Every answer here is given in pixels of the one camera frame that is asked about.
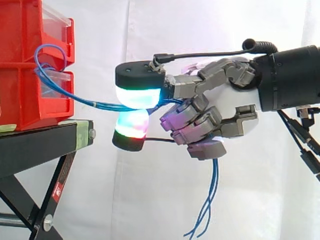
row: red storage drawer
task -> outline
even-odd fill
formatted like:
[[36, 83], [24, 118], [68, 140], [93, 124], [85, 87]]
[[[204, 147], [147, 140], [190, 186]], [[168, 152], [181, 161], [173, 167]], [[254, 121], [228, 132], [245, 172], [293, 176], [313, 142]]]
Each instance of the red storage drawer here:
[[[34, 63], [0, 63], [0, 129], [15, 126], [15, 131], [24, 131], [53, 126], [74, 114], [74, 100], [50, 92], [34, 72], [35, 67]], [[63, 75], [60, 82], [58, 77], [52, 80], [73, 94], [72, 72], [54, 74]]]
[[[75, 61], [74, 22], [41, 0], [0, 0], [0, 132], [57, 125], [74, 114], [74, 101], [46, 87], [34, 70], [34, 53], [53, 44]], [[56, 69], [64, 66], [58, 49], [46, 47], [39, 61]], [[74, 93], [72, 72], [48, 71], [52, 80]]]
[[[42, 44], [61, 47], [67, 66], [75, 62], [74, 21], [56, 12], [41, 0], [0, 0], [0, 63], [34, 62]], [[64, 66], [58, 49], [40, 51], [39, 60], [57, 69]]]

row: bolt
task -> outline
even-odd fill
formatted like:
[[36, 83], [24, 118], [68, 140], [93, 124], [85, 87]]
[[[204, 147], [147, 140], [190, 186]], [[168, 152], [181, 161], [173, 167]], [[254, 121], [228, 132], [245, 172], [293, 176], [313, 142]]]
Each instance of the bolt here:
[[53, 225], [54, 225], [54, 217], [51, 214], [45, 216], [43, 220], [43, 230], [45, 230], [46, 232], [49, 232], [53, 227]]
[[89, 130], [89, 139], [93, 140], [93, 139], [96, 138], [96, 136], [97, 136], [96, 130], [90, 129], [90, 130]]

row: black sensor cap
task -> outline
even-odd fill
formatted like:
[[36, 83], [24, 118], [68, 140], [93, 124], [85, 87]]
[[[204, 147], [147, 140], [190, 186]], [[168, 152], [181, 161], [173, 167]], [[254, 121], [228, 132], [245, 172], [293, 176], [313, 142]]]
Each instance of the black sensor cap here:
[[115, 84], [126, 90], [161, 89], [166, 73], [153, 71], [150, 61], [125, 62], [115, 68]]
[[129, 151], [129, 152], [139, 152], [142, 150], [144, 146], [145, 139], [146, 139], [145, 137], [134, 138], [134, 137], [124, 136], [115, 130], [113, 133], [112, 143], [119, 149]]

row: illuminated sensor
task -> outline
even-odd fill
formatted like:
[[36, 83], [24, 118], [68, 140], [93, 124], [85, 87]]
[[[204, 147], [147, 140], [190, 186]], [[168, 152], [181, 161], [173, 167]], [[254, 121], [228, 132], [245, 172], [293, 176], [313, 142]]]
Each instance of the illuminated sensor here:
[[131, 109], [152, 109], [160, 99], [160, 88], [127, 90], [116, 86], [116, 96], [120, 103]]
[[138, 152], [144, 145], [148, 126], [147, 110], [121, 112], [115, 125], [112, 143], [120, 149]]
[[115, 68], [116, 95], [123, 105], [151, 109], [159, 103], [166, 73], [153, 71], [149, 62], [126, 62]]

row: white curtain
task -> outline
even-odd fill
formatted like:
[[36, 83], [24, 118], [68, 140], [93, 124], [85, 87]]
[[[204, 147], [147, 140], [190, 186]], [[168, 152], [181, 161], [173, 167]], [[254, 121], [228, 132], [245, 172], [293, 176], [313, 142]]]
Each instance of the white curtain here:
[[[320, 46], [318, 0], [47, 0], [75, 20], [75, 91], [117, 102], [114, 68], [155, 53], [233, 51], [246, 38], [280, 51]], [[170, 74], [197, 59], [166, 65]], [[168, 137], [163, 108], [147, 135]], [[294, 109], [286, 111], [292, 117]], [[193, 228], [208, 194], [212, 162], [191, 159], [185, 146], [146, 142], [138, 153], [116, 149], [117, 114], [76, 104], [92, 119], [94, 145], [79, 151], [54, 222], [66, 240], [176, 240]], [[311, 128], [320, 140], [319, 121]], [[226, 139], [212, 220], [203, 240], [319, 240], [320, 183], [276, 113], [259, 112], [247, 136]], [[40, 203], [54, 163], [19, 174]], [[27, 239], [27, 230], [0, 227], [0, 239]]]

